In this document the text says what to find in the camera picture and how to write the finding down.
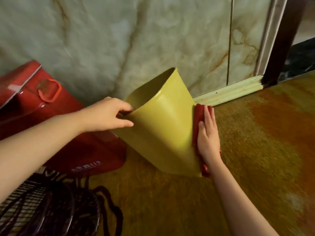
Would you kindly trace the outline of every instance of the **red rag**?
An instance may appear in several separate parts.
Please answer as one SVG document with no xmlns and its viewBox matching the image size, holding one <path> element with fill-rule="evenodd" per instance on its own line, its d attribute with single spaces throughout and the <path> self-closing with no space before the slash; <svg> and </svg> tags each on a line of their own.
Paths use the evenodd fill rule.
<svg viewBox="0 0 315 236">
<path fill-rule="evenodd" d="M 212 107 L 211 106 L 207 106 L 207 107 L 208 107 L 209 113 L 211 115 L 212 114 Z M 199 153 L 198 146 L 197 146 L 198 133 L 199 133 L 199 122 L 204 121 L 204 113 L 203 112 L 204 112 L 204 105 L 197 103 L 197 105 L 195 106 L 193 126 L 192 126 L 192 145 L 195 147 L 195 154 L 199 158 L 202 176 L 209 177 L 210 173 L 208 171 L 208 167 L 206 166 L 205 162 L 203 161 L 203 159 Z"/>
</svg>

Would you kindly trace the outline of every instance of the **carpet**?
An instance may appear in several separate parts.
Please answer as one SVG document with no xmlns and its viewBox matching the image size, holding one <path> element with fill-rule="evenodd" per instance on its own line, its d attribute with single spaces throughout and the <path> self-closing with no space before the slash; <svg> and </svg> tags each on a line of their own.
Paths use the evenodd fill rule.
<svg viewBox="0 0 315 236">
<path fill-rule="evenodd" d="M 258 210 L 280 235 L 315 235 L 315 72 L 215 111 L 222 159 Z M 98 186 L 109 199 L 98 235 L 230 235 L 211 178 L 160 172 L 131 148 L 90 177 Z"/>
</svg>

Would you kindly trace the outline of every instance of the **person's left hand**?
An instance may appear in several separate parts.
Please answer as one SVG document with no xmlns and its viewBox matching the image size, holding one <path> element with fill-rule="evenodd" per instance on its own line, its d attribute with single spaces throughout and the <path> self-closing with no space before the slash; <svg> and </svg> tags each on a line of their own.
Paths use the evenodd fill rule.
<svg viewBox="0 0 315 236">
<path fill-rule="evenodd" d="M 74 115 L 81 124 L 82 131 L 105 131 L 132 127 L 134 124 L 131 121 L 116 117 L 119 111 L 130 112 L 132 111 L 132 106 L 117 98 L 106 97 L 89 107 L 75 112 Z"/>
</svg>

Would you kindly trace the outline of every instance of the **yellow container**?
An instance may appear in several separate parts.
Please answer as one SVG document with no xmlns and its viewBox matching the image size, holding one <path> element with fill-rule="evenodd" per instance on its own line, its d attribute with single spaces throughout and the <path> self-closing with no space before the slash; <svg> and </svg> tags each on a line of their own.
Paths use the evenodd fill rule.
<svg viewBox="0 0 315 236">
<path fill-rule="evenodd" d="M 199 161 L 191 145 L 195 102 L 177 69 L 155 77 L 125 101 L 134 111 L 123 119 L 134 126 L 114 133 L 161 171 L 200 177 Z"/>
</svg>

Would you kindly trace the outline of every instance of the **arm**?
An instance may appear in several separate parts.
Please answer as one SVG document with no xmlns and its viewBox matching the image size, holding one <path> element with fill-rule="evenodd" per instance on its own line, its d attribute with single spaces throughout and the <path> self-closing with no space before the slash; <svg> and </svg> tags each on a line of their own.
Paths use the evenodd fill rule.
<svg viewBox="0 0 315 236">
<path fill-rule="evenodd" d="M 239 236 L 278 236 L 221 160 L 214 109 L 210 115 L 205 107 L 204 119 L 199 123 L 198 149 L 210 170 L 231 231 Z"/>
<path fill-rule="evenodd" d="M 132 107 L 119 99 L 106 98 L 81 111 L 58 115 L 0 141 L 0 203 L 24 180 L 77 135 L 131 127 L 117 119 L 118 111 Z"/>
</svg>

